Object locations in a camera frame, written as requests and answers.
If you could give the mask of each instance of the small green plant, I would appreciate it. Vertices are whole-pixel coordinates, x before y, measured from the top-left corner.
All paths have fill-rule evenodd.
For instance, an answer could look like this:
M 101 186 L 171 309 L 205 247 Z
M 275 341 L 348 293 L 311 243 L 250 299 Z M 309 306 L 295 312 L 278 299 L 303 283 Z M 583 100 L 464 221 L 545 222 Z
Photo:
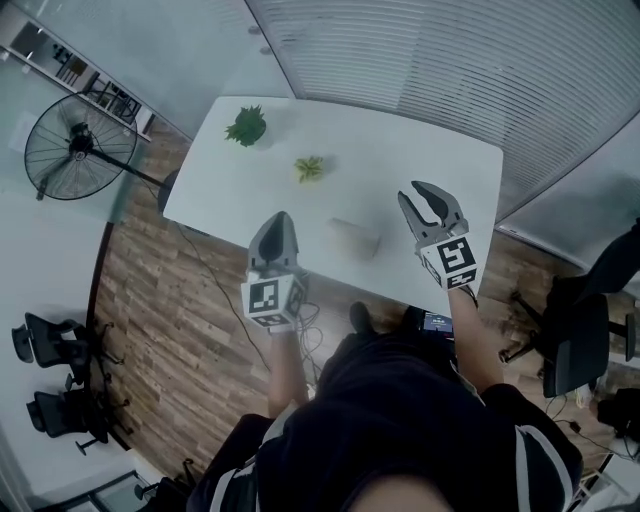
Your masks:
M 262 106 L 240 109 L 236 122 L 227 126 L 227 138 L 225 140 L 235 140 L 242 146 L 253 146 L 267 129 L 264 114 L 261 112 Z
M 306 181 L 318 181 L 322 178 L 324 169 L 322 167 L 322 157 L 311 156 L 309 158 L 298 158 L 295 163 L 298 171 L 298 181 L 304 183 Z

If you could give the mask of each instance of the floor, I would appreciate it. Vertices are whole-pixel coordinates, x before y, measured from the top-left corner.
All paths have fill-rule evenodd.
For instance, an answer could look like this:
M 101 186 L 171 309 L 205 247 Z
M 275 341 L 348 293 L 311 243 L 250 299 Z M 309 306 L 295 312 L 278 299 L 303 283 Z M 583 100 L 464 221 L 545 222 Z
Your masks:
M 180 167 L 189 144 L 159 122 L 151 137 L 144 170 L 163 178 Z M 96 306 L 100 321 L 115 324 L 106 339 L 107 349 L 125 357 L 124 365 L 109 367 L 114 395 L 131 402 L 122 410 L 122 418 L 134 433 L 124 437 L 171 476 L 180 472 L 185 458 L 193 459 L 195 469 L 202 471 L 241 415 L 266 412 L 268 378 L 256 349 L 183 234 L 241 311 L 245 250 L 185 228 L 181 233 L 158 213 L 152 192 L 141 183 L 135 186 L 123 222 L 114 229 Z M 525 342 L 534 327 L 510 303 L 513 290 L 521 290 L 532 305 L 542 309 L 552 277 L 574 272 L 557 258 L 494 234 L 479 305 L 486 323 L 502 335 L 496 349 Z M 319 276 L 312 277 L 309 300 L 320 307 L 315 323 L 319 330 L 311 330 L 307 340 L 319 366 L 351 331 L 347 312 L 355 300 L 369 306 L 380 330 L 391 329 L 404 311 L 401 304 Z M 622 294 L 613 297 L 610 306 L 613 319 L 621 320 L 618 317 L 631 310 L 633 303 Z M 313 307 L 305 307 L 303 315 L 313 313 Z M 247 328 L 257 348 L 266 354 L 264 333 Z M 536 376 L 540 365 L 537 354 L 528 354 L 505 368 L 507 381 L 541 408 L 549 406 L 549 414 L 560 412 L 558 419 L 576 419 L 582 434 L 607 445 L 611 430 L 588 410 L 578 409 L 573 396 L 566 405 L 561 397 L 547 404 Z M 311 366 L 306 369 L 311 379 Z M 630 379 L 626 368 L 615 370 L 608 380 L 611 389 L 616 379 Z M 598 467 L 604 450 L 567 432 L 584 454 L 586 469 Z

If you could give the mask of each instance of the person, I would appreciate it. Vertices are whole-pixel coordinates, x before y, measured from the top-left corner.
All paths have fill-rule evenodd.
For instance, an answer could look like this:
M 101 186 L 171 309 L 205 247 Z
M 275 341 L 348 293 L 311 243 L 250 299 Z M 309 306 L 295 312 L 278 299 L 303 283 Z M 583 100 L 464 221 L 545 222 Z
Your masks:
M 580 452 L 505 384 L 497 336 L 469 287 L 447 292 L 455 342 L 421 329 L 355 333 L 322 370 L 313 400 L 295 332 L 272 332 L 270 418 L 243 416 L 189 511 L 566 510 Z

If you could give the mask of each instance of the fan grille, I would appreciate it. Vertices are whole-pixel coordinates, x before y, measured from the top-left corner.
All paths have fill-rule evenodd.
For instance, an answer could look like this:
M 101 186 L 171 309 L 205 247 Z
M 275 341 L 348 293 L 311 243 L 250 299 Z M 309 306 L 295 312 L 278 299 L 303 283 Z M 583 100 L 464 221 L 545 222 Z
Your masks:
M 101 160 L 102 152 L 127 165 L 136 147 L 135 121 L 127 126 L 117 116 L 132 119 L 126 102 L 103 93 L 97 106 L 80 94 L 52 105 L 36 122 L 25 149 L 31 183 L 53 199 L 82 199 L 99 192 L 122 172 Z

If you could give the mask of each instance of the fan stand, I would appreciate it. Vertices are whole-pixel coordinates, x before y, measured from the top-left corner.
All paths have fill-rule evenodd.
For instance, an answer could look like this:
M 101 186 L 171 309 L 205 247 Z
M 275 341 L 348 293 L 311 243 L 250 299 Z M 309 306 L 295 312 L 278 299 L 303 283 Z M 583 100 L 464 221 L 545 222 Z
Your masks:
M 143 172 L 134 169 L 128 164 L 122 163 L 120 160 L 117 160 L 99 149 L 95 148 L 95 143 L 93 141 L 93 136 L 91 131 L 89 130 L 89 126 L 87 123 L 78 123 L 71 128 L 71 133 L 73 138 L 71 139 L 71 143 L 69 144 L 69 152 L 73 155 L 75 160 L 83 160 L 87 155 L 93 155 L 104 162 L 107 162 L 111 165 L 115 165 L 116 167 L 120 167 L 121 169 L 137 176 L 140 179 L 148 181 L 153 185 L 160 188 L 169 188 L 163 182 L 152 178 L 151 176 L 144 174 Z

